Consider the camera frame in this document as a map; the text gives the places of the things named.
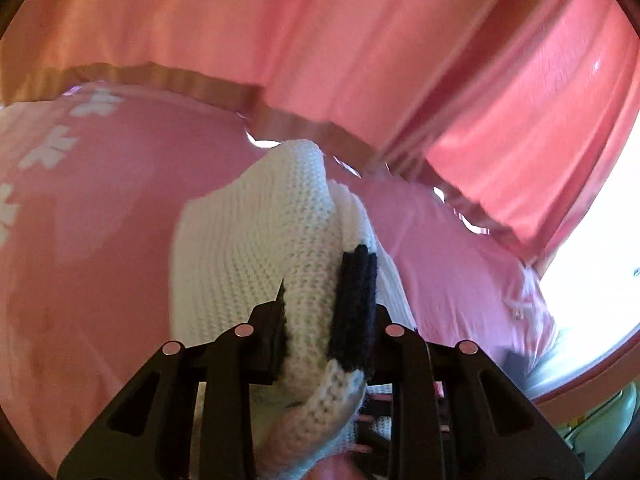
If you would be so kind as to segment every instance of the pink curtain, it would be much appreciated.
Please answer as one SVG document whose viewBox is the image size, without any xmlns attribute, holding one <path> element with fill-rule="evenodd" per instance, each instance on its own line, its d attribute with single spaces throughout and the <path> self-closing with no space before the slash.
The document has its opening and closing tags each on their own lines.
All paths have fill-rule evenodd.
<svg viewBox="0 0 640 480">
<path fill-rule="evenodd" d="M 615 0 L 26 0 L 0 100 L 103 79 L 246 114 L 441 187 L 528 264 L 587 211 L 639 106 Z"/>
<path fill-rule="evenodd" d="M 517 69 L 503 67 L 421 150 L 425 181 L 446 181 L 467 219 L 538 264 L 588 211 L 640 104 L 638 37 L 615 0 L 567 0 L 542 22 L 542 37 L 520 38 Z"/>
</svg>

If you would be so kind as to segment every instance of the metal pin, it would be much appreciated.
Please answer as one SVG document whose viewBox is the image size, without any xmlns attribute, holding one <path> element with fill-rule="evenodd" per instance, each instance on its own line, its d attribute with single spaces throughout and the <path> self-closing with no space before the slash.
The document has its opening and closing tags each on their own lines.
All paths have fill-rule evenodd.
<svg viewBox="0 0 640 480">
<path fill-rule="evenodd" d="M 469 341 L 469 339 L 462 341 L 458 345 L 458 348 L 463 354 L 466 354 L 466 355 L 473 355 L 477 353 L 479 350 L 478 345 L 473 341 Z"/>
<path fill-rule="evenodd" d="M 384 402 L 391 402 L 394 400 L 394 396 L 392 394 L 373 394 L 371 396 L 371 400 L 382 400 Z"/>
<path fill-rule="evenodd" d="M 182 346 L 177 341 L 169 341 L 162 345 L 162 353 L 164 355 L 176 355 L 181 349 Z"/>
<path fill-rule="evenodd" d="M 371 453 L 373 448 L 371 446 L 364 446 L 364 444 L 349 444 L 349 450 L 354 453 Z"/>
<path fill-rule="evenodd" d="M 248 323 L 242 323 L 242 325 L 236 326 L 234 332 L 238 337 L 249 337 L 254 333 L 254 327 Z"/>
<path fill-rule="evenodd" d="M 388 336 L 400 337 L 404 334 L 404 327 L 396 324 L 387 325 L 385 332 Z"/>
</svg>

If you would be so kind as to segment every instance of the black stripe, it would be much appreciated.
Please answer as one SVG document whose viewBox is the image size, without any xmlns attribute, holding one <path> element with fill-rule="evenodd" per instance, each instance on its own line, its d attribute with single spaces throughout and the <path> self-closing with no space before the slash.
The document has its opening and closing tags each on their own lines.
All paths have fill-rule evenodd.
<svg viewBox="0 0 640 480">
<path fill-rule="evenodd" d="M 364 370 L 375 342 L 378 258 L 361 244 L 343 253 L 335 290 L 328 357 L 343 370 Z"/>
</svg>

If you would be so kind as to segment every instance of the pink fabric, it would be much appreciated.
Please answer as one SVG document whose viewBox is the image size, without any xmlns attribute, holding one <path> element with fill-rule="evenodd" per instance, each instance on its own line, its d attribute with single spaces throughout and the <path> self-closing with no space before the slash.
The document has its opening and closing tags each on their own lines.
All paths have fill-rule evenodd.
<svg viewBox="0 0 640 480">
<path fill-rule="evenodd" d="M 233 113 L 100 84 L 0 111 L 0 139 L 0 404 L 54 472 L 169 337 L 170 244 L 185 201 L 264 151 Z M 472 338 L 494 358 L 505 348 L 537 358 L 552 343 L 543 304 L 539 332 L 505 306 L 536 299 L 523 296 L 517 259 L 466 230 L 432 189 L 358 179 L 331 158 L 327 171 L 362 197 L 424 338 Z"/>
<path fill-rule="evenodd" d="M 527 263 L 587 211 L 640 99 L 615 0 L 26 0 L 0 43 L 2 92 L 100 62 L 256 86 L 408 176 L 428 161 Z"/>
<path fill-rule="evenodd" d="M 325 458 L 305 476 L 305 480 L 366 480 L 347 455 Z"/>
</svg>

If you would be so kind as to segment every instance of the pink bedsheet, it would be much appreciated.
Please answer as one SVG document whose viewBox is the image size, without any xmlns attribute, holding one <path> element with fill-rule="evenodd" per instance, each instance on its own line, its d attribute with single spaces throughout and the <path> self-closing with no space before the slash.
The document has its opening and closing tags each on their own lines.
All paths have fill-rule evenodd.
<svg viewBox="0 0 640 480">
<path fill-rule="evenodd" d="M 263 153 L 237 115 L 150 89 L 89 84 L 0 111 L 0 404 L 49 472 L 170 338 L 170 244 L 185 201 Z M 494 358 L 509 348 L 532 362 L 553 343 L 517 260 L 431 189 L 359 179 L 333 160 L 327 170 L 361 196 L 424 338 L 472 338 Z M 542 325 L 516 319 L 509 299 L 529 301 Z M 337 458 L 320 469 L 344 468 Z"/>
</svg>

